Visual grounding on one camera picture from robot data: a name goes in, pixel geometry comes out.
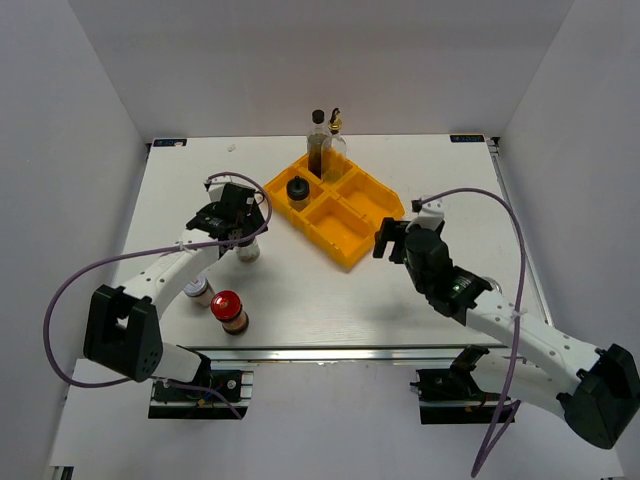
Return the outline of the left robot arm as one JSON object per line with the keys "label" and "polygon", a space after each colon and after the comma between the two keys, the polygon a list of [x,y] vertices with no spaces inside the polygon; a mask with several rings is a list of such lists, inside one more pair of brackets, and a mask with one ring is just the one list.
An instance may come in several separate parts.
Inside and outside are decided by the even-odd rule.
{"label": "left robot arm", "polygon": [[233,181],[208,186],[211,202],[186,223],[176,249],[123,284],[92,295],[84,356],[125,378],[176,382],[188,398],[211,387],[210,361],[162,340],[160,319],[188,283],[234,249],[246,249],[266,230],[257,189]]}

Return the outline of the clear glass jar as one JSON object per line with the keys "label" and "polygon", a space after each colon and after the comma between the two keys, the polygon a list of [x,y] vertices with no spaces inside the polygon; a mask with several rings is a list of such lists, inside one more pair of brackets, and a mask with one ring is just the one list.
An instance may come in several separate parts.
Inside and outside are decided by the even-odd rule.
{"label": "clear glass jar", "polygon": [[486,277],[485,280],[490,284],[492,290],[495,290],[498,293],[503,293],[501,285],[495,279]]}

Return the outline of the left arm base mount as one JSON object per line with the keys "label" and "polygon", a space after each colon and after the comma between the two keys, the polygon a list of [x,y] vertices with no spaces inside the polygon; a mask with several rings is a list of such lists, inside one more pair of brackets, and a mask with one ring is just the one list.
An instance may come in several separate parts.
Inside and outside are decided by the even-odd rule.
{"label": "left arm base mount", "polygon": [[213,369],[198,389],[157,380],[148,406],[154,420],[241,420],[252,398],[254,372],[244,369]]}

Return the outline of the black-cap white spice jar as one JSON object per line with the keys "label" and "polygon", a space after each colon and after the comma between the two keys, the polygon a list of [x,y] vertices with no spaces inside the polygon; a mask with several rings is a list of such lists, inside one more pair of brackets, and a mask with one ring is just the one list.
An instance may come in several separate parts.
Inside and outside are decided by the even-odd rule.
{"label": "black-cap white spice jar", "polygon": [[286,194],[289,206],[301,212],[307,208],[311,201],[311,188],[309,182],[300,176],[295,176],[286,184]]}

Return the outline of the dark sauce bottle black cap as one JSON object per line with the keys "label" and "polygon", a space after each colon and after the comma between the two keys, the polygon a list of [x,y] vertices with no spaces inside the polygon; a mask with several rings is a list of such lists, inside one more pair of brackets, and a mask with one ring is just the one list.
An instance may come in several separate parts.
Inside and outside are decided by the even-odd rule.
{"label": "dark sauce bottle black cap", "polygon": [[312,128],[307,134],[308,170],[317,178],[322,176],[322,146],[329,133],[325,122],[325,112],[316,109],[311,114]]}

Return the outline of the clear oil bottle gold spout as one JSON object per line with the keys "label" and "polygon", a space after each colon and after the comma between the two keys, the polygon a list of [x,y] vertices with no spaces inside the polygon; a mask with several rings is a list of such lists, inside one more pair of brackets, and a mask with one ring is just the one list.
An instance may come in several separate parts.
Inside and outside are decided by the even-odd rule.
{"label": "clear oil bottle gold spout", "polygon": [[328,123],[329,135],[321,148],[321,180],[328,184],[336,183],[345,174],[347,144],[341,129],[341,111],[336,107]]}

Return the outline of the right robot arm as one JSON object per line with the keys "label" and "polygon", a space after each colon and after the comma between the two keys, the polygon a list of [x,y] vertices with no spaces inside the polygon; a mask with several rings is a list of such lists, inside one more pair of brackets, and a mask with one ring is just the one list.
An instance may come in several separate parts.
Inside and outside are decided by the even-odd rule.
{"label": "right robot arm", "polygon": [[451,374],[453,390],[472,399],[510,379],[509,397],[546,410],[580,438],[611,449],[639,410],[639,374],[632,354],[603,349],[523,314],[485,279],[454,265],[439,229],[387,217],[373,255],[391,245],[391,262],[406,267],[418,293],[436,312],[511,347],[515,362],[467,349],[471,363]]}

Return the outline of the red-lid spice jar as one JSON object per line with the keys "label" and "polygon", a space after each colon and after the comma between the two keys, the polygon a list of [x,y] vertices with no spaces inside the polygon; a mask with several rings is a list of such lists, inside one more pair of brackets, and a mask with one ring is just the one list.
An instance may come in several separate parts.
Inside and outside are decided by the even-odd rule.
{"label": "red-lid spice jar", "polygon": [[249,316],[240,297],[234,291],[223,290],[216,293],[211,301],[210,309],[226,333],[240,335],[247,330]]}

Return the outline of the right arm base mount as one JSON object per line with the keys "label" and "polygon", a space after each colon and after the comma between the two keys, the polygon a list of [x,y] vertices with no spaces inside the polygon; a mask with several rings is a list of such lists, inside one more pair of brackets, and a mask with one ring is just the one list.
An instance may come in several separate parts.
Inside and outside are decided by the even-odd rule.
{"label": "right arm base mount", "polygon": [[472,374],[489,354],[486,347],[466,347],[447,368],[416,371],[410,382],[418,395],[422,425],[489,424],[498,405],[501,386],[482,390]]}

